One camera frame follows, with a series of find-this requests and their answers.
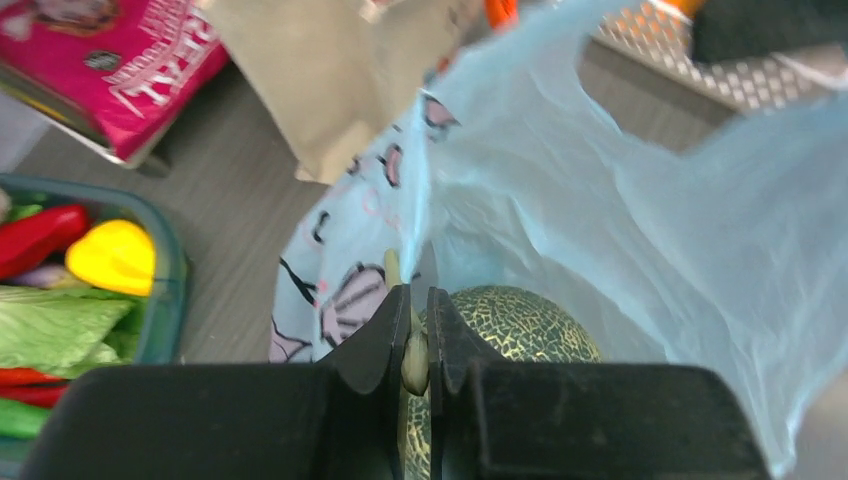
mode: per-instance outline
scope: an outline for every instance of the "plastic bag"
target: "plastic bag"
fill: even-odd
[[[271,359],[316,360],[367,321],[396,248],[413,294],[527,288],[607,360],[719,372],[782,475],[848,363],[848,99],[740,120],[685,156],[647,144],[575,70],[620,3],[523,17],[355,159],[283,253]]]

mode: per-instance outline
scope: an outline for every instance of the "cabbage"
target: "cabbage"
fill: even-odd
[[[131,297],[92,288],[0,286],[0,368],[75,378],[97,366],[126,363],[128,352],[119,354],[104,339],[122,319],[137,323],[137,306]]]

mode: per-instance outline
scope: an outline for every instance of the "plastic container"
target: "plastic container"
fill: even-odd
[[[96,221],[123,218],[150,234],[156,248],[156,278],[133,362],[171,363],[185,318],[188,265],[182,245],[165,218],[141,198],[116,190],[18,175],[0,175],[0,188],[15,203],[81,203]],[[0,478],[17,477],[29,448],[30,442],[0,437]]]

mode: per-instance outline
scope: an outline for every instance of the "perforated metal tray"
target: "perforated metal tray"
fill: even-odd
[[[607,15],[595,39],[743,113],[771,111],[832,95],[774,57],[712,66],[693,64],[687,54],[691,41],[688,19],[675,13],[643,2]]]

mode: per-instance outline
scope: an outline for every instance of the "red pepper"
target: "red pepper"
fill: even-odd
[[[67,383],[54,387],[0,387],[0,398],[33,407],[53,408],[67,389]]]
[[[82,205],[65,205],[0,225],[0,280],[26,273],[71,246],[91,227]]]
[[[0,368],[0,387],[20,387],[36,383],[61,382],[63,378],[41,373],[32,368]]]

